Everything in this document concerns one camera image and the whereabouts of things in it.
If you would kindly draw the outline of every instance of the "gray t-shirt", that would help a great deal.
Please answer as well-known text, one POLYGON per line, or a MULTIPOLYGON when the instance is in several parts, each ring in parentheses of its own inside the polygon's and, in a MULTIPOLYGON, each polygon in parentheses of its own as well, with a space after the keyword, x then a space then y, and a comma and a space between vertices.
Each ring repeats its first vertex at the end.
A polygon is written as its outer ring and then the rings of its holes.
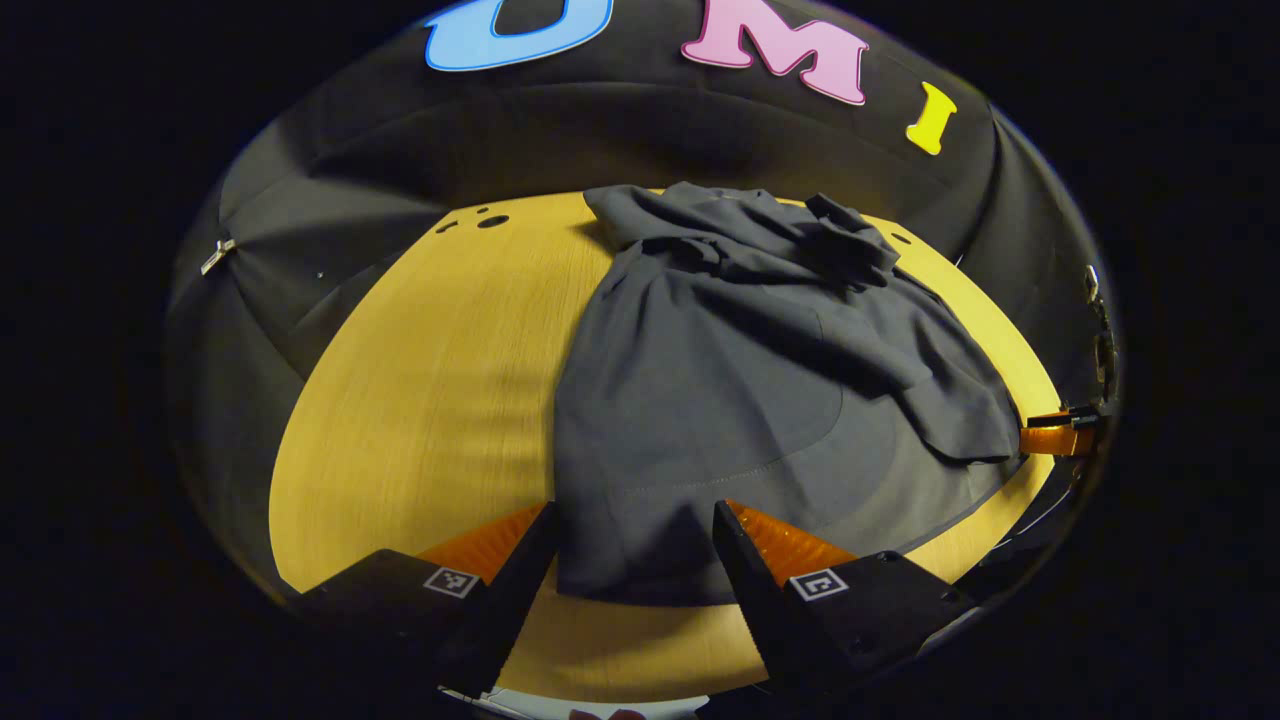
POLYGON ((690 183, 584 196, 617 255, 556 392, 559 592, 733 602, 717 500, 906 551, 1015 471, 1000 374, 858 213, 690 183))

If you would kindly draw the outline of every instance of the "wooden table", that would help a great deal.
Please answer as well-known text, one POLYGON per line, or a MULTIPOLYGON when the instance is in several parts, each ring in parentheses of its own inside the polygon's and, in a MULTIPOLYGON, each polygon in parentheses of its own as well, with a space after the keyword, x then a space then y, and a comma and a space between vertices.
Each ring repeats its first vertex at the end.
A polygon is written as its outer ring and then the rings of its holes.
MULTIPOLYGON (((556 382, 612 258, 579 192, 486 208, 454 210, 428 231, 356 307, 302 391, 270 500, 276 562, 300 591, 374 550, 417 553, 553 497, 556 382), (480 227, 499 215, 508 219, 480 227)), ((901 268, 946 299, 1023 413, 1059 410, 1034 352, 977 286, 905 228, 868 220, 901 252, 901 268)), ((1051 468, 1051 457, 1032 456, 974 514, 909 557, 959 578, 1009 530, 1051 468)), ((500 687, 645 702, 767 678, 736 605, 612 605, 559 596, 553 580, 554 566, 500 687)))

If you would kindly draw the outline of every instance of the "blue letter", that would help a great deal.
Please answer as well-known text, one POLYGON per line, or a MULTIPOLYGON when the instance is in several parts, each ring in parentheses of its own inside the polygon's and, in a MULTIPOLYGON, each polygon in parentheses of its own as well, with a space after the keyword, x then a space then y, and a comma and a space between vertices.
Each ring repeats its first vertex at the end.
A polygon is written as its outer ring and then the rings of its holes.
POLYGON ((564 0, 556 23, 524 35, 498 35, 502 0, 472 0, 422 23, 433 27, 426 38, 426 64, 436 70, 484 70, 536 60, 591 40, 613 14, 613 0, 564 0))

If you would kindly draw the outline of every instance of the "crumpled fabric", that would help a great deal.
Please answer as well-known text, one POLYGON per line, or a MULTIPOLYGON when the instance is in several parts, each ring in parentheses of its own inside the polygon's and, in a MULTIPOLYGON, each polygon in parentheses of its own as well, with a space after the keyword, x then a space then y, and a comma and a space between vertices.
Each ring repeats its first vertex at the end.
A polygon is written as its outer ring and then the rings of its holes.
POLYGON ((733 602, 712 507, 906 551, 1016 466, 1000 374, 899 254, 824 195, 584 193, 616 252, 556 392, 566 594, 733 602))

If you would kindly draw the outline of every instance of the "letter m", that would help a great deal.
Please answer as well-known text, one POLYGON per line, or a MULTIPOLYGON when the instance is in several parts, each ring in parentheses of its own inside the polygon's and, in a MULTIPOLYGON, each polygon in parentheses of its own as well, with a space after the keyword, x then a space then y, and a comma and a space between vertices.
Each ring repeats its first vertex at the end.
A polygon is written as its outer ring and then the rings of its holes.
POLYGON ((791 29, 764 0, 705 3, 703 36, 680 49, 685 58, 722 68, 750 68, 751 56, 742 50, 746 33, 771 73, 785 76, 814 55, 813 67, 800 73, 801 82, 850 105, 867 102, 860 82, 861 54, 869 47, 864 40, 824 20, 791 29))

